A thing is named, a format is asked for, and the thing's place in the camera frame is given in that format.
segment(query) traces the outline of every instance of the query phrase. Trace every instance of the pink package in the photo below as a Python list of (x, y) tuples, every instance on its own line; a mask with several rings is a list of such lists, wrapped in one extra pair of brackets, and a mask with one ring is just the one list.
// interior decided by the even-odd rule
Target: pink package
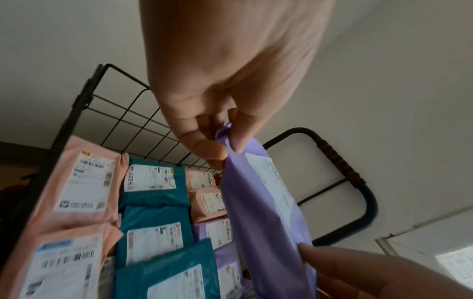
[(207, 169), (186, 168), (187, 190), (200, 190), (203, 188), (217, 188), (213, 175)]
[(29, 220), (40, 233), (98, 223), (117, 224), (128, 154), (69, 138)]
[(205, 188), (189, 192), (192, 223), (199, 223), (227, 215), (218, 189)]
[(122, 235), (108, 223), (44, 234), (27, 228), (1, 273), (2, 298), (93, 298), (107, 252)]

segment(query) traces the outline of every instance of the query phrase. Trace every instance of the white paper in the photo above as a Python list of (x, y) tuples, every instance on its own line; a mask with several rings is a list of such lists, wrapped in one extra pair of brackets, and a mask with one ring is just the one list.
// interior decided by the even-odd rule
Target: white paper
[(246, 153), (248, 163), (253, 170), (258, 174), (264, 186), (271, 194), (279, 216), (291, 228), (291, 213), (294, 205), (294, 198), (282, 182), (281, 176), (277, 172), (271, 158), (257, 156)]
[(54, 211), (105, 211), (115, 165), (113, 160), (81, 152)]
[(221, 193), (202, 193), (202, 202), (207, 214), (226, 211)]
[(473, 290), (473, 246), (437, 255), (435, 258), (453, 278)]
[(98, 299), (112, 299), (113, 273), (115, 269), (115, 258), (107, 257), (100, 270)]
[(130, 165), (125, 175), (125, 192), (176, 189), (172, 167)]
[(220, 298), (233, 299), (237, 292), (241, 289), (240, 274), (238, 264), (235, 262), (231, 265), (218, 269), (218, 284), (220, 285)]
[(205, 229), (207, 230), (207, 238), (212, 242), (213, 250), (232, 241), (232, 227), (229, 219), (209, 223)]
[(101, 234), (38, 246), (19, 298), (94, 298), (101, 254)]
[(201, 264), (148, 288), (147, 299), (205, 299)]
[(181, 223), (129, 230), (126, 265), (147, 261), (155, 256), (184, 247)]
[(192, 189), (215, 188), (215, 181), (209, 172), (189, 171)]

